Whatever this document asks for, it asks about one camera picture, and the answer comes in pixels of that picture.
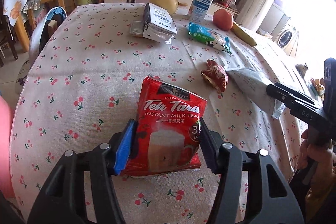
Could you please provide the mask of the right hand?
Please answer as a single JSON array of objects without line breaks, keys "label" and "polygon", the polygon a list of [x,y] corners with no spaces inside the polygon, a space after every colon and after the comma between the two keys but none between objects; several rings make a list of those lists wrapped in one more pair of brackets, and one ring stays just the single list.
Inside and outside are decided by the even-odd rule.
[{"label": "right hand", "polygon": [[315,174],[311,179],[311,190],[324,190],[335,183],[335,154],[331,148],[323,148],[314,144],[308,144],[309,129],[306,129],[301,138],[303,139],[300,146],[300,154],[297,169],[304,169],[307,167],[308,159],[317,162]]}]

